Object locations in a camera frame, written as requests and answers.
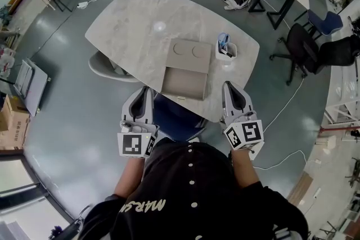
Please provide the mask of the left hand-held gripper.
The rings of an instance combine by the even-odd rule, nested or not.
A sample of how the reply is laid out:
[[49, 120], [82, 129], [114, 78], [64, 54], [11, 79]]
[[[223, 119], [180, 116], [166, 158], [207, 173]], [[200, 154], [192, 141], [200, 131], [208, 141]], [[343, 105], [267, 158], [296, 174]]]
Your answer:
[[[119, 155], [130, 158], [148, 158], [155, 146], [159, 126], [153, 123], [154, 94], [143, 86], [123, 104], [118, 133]], [[144, 123], [131, 122], [141, 119]]]

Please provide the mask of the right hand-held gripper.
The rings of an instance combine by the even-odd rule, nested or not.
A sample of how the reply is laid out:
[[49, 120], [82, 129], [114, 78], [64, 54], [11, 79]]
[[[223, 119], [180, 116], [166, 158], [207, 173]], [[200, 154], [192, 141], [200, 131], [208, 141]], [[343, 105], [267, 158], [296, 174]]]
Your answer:
[[[222, 106], [224, 110], [223, 134], [234, 151], [247, 150], [253, 161], [264, 145], [262, 121], [252, 110], [250, 96], [237, 84], [225, 81], [222, 86]], [[241, 110], [232, 115], [233, 109]]]

